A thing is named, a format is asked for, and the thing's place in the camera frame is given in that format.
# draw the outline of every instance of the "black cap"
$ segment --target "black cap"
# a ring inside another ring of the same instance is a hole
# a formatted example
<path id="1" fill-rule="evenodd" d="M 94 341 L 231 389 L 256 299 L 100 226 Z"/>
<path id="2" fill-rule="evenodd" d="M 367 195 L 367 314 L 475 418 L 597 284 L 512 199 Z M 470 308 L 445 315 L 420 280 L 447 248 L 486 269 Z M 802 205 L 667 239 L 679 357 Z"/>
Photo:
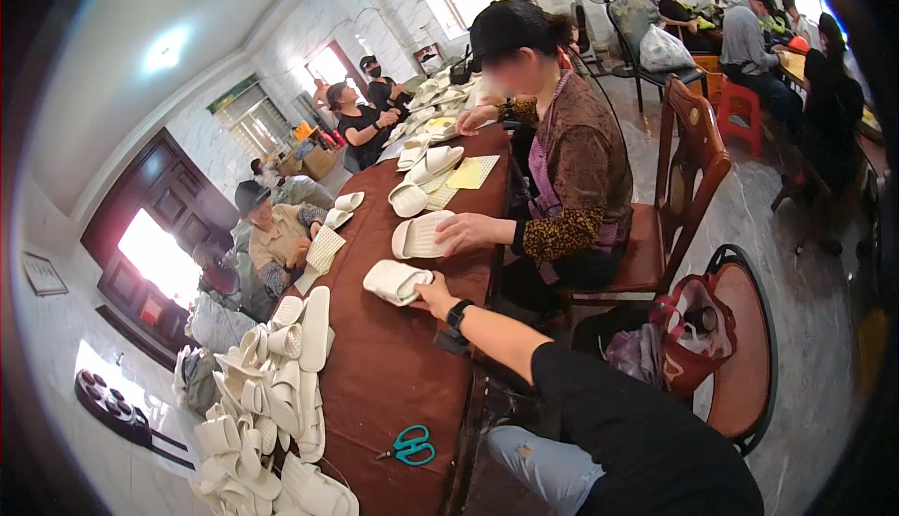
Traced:
<path id="1" fill-rule="evenodd" d="M 471 55 L 476 65 L 550 38 L 549 21 L 537 5 L 506 0 L 491 3 L 471 25 Z"/>
<path id="2" fill-rule="evenodd" d="M 365 58 L 362 58 L 359 60 L 359 69 L 361 69 L 362 71 L 365 71 L 366 67 L 370 66 L 371 64 L 376 64 L 376 63 L 377 63 L 377 58 L 375 58 L 374 56 L 366 56 Z"/>
<path id="3" fill-rule="evenodd" d="M 246 218 L 251 211 L 272 195 L 272 189 L 265 188 L 255 181 L 243 181 L 234 192 L 234 204 L 241 218 Z"/>

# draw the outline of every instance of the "wristwatch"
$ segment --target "wristwatch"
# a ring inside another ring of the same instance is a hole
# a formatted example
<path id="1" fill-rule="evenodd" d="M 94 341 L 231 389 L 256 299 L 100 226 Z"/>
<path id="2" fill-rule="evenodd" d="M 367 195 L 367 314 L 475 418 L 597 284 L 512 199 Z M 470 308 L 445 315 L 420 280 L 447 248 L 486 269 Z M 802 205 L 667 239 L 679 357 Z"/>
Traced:
<path id="1" fill-rule="evenodd" d="M 452 309 L 447 313 L 447 324 L 449 325 L 449 334 L 454 339 L 462 339 L 467 344 L 467 339 L 462 336 L 462 331 L 458 330 L 458 326 L 462 323 L 462 319 L 465 318 L 465 308 L 468 306 L 475 305 L 475 302 L 470 299 L 463 299 L 458 302 Z"/>

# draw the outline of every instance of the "hand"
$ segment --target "hand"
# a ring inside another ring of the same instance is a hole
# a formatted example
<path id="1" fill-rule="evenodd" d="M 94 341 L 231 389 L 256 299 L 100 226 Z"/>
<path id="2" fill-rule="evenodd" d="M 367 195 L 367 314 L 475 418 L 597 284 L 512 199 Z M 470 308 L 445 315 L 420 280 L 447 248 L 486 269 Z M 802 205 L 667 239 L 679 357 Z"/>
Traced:
<path id="1" fill-rule="evenodd" d="M 381 117 L 377 119 L 378 128 L 386 128 L 391 124 L 396 124 L 399 119 L 399 111 L 395 108 L 390 109 L 387 112 L 381 112 Z"/>
<path id="2" fill-rule="evenodd" d="M 431 312 L 435 318 L 446 321 L 450 309 L 461 301 L 458 297 L 450 296 L 447 289 L 447 280 L 443 274 L 434 271 L 434 281 L 430 284 L 415 284 L 414 290 L 421 296 L 420 301 L 413 301 L 410 308 L 423 309 Z"/>
<path id="3" fill-rule="evenodd" d="M 312 245 L 312 241 L 306 239 L 305 237 L 301 238 L 297 241 L 297 247 L 293 251 L 294 256 L 294 268 L 305 268 L 306 267 L 306 254 L 309 252 L 309 247 Z"/>
<path id="4" fill-rule="evenodd" d="M 481 214 L 456 214 L 443 220 L 434 229 L 437 233 L 434 243 L 446 244 L 443 256 L 452 256 L 457 252 L 485 243 L 500 243 L 497 231 L 499 230 L 498 224 L 502 221 Z"/>
<path id="5" fill-rule="evenodd" d="M 476 106 L 470 111 L 462 112 L 456 122 L 456 131 L 463 136 L 477 136 L 478 127 L 489 119 L 499 119 L 499 114 L 496 106 Z"/>

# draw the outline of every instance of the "wooden door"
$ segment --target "wooden door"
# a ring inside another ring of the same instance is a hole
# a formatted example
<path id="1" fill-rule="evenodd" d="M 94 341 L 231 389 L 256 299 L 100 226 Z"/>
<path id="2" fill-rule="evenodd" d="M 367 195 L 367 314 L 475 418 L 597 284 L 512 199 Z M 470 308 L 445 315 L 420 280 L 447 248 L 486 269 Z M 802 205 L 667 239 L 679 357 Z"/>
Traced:
<path id="1" fill-rule="evenodd" d="M 125 323 L 114 325 L 171 368 L 177 351 L 192 343 L 184 334 L 188 312 L 145 279 L 118 249 L 141 208 L 189 255 L 203 242 L 229 250 L 237 210 L 162 129 L 118 177 L 84 231 L 84 247 L 103 268 L 98 289 L 138 330 Z"/>

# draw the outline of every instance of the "door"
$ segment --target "door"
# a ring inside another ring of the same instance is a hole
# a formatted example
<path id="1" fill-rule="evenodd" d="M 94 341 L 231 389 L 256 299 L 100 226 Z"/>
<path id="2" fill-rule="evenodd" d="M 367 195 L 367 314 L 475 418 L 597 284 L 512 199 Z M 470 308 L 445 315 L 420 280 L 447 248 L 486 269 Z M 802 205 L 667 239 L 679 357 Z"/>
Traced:
<path id="1" fill-rule="evenodd" d="M 198 295 L 193 248 L 209 242 L 228 251 L 237 219 L 234 206 L 162 129 L 84 231 L 84 247 L 103 268 L 98 289 L 138 330 L 114 325 L 163 365 L 171 368 L 192 343 L 184 327 Z"/>

